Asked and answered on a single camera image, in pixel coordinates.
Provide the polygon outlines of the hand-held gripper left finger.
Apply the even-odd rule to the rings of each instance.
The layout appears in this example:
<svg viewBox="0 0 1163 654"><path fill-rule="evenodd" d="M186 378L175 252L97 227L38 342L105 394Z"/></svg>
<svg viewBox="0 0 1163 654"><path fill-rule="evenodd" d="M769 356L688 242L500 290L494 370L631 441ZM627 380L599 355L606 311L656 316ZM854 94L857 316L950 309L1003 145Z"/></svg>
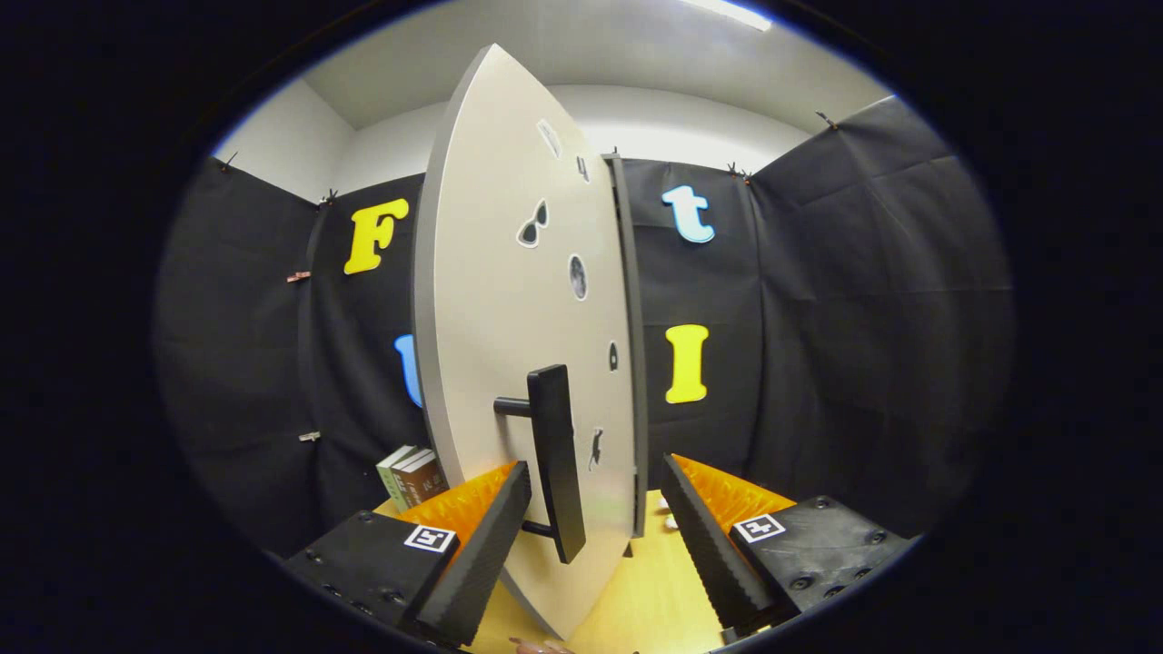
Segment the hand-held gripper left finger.
<svg viewBox="0 0 1163 654"><path fill-rule="evenodd" d="M361 510L281 567L362 621L457 649L476 638L529 502L528 465L511 462L404 517Z"/></svg>

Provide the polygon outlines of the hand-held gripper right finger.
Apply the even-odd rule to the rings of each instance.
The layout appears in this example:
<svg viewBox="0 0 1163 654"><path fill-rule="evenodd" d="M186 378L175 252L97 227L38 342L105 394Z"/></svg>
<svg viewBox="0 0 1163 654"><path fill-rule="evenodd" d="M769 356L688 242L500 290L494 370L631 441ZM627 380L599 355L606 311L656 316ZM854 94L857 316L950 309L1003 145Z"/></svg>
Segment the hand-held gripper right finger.
<svg viewBox="0 0 1163 654"><path fill-rule="evenodd" d="M830 603L915 542L832 496L789 500L677 454L663 464L661 496L727 641Z"/></svg>

